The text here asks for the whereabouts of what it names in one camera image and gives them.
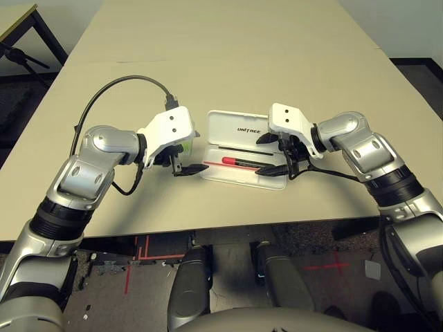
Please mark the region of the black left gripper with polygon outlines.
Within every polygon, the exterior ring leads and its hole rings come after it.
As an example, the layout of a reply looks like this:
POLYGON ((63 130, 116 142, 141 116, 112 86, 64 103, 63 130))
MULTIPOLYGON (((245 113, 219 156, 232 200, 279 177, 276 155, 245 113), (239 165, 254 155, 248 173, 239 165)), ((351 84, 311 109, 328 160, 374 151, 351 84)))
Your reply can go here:
POLYGON ((173 167, 174 177, 193 176, 209 168, 205 164, 191 164, 183 166, 179 160, 179 154, 183 152, 182 145, 171 145, 163 149, 154 159, 154 165, 173 167))

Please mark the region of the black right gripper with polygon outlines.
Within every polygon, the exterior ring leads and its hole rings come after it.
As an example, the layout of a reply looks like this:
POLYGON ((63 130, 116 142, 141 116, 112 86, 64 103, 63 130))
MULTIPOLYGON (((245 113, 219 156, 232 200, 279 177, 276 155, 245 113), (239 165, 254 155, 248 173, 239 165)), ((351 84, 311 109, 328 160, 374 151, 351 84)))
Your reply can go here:
POLYGON ((299 163, 309 160, 306 146, 295 136, 279 137, 273 133, 260 136, 257 145, 271 144, 278 141, 278 148, 283 152, 286 165, 268 165, 255 171, 259 176, 286 176, 287 174, 299 174, 299 163))

